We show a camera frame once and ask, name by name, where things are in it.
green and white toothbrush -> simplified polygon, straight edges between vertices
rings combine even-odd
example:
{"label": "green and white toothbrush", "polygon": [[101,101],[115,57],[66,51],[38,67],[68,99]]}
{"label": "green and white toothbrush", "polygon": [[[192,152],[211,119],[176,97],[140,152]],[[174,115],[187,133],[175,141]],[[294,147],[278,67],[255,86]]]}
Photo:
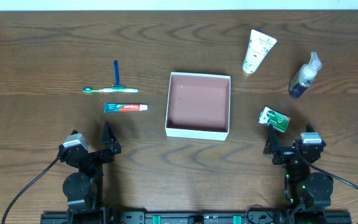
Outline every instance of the green and white toothbrush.
{"label": "green and white toothbrush", "polygon": [[115,89],[115,88],[104,88],[101,90],[94,90],[91,87],[85,87],[82,89],[84,93],[114,93],[114,92],[124,92],[124,93],[137,93],[137,89],[134,88],[121,88],[121,89]]}

white wall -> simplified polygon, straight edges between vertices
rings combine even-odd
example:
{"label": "white wall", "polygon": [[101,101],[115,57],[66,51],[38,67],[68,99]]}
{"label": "white wall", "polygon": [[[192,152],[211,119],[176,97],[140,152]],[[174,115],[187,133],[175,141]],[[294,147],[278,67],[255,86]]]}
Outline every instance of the white wall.
{"label": "white wall", "polygon": [[358,0],[0,0],[0,11],[358,9]]}

lotion tube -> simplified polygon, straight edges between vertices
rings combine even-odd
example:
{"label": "lotion tube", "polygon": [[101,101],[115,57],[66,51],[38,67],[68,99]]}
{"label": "lotion tube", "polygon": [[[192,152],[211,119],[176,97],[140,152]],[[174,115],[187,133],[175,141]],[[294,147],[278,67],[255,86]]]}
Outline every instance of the lotion tube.
{"label": "lotion tube", "polygon": [[251,30],[246,59],[242,64],[244,75],[251,76],[259,67],[269,50],[277,42],[273,37]]}

bottle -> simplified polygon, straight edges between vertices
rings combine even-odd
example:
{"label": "bottle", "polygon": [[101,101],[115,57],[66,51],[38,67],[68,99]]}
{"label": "bottle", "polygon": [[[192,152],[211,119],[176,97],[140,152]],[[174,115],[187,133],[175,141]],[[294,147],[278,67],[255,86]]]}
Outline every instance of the bottle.
{"label": "bottle", "polygon": [[321,64],[316,52],[311,53],[309,64],[305,64],[299,69],[298,73],[291,80],[288,91],[292,98],[298,98],[311,86],[317,71],[321,69]]}

white box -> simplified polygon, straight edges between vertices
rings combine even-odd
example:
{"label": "white box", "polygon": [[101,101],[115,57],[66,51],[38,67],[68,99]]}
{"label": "white box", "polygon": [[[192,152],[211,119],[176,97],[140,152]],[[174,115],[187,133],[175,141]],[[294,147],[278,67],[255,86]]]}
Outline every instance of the white box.
{"label": "white box", "polygon": [[230,94],[229,76],[172,72],[167,136],[224,141],[230,127]]}

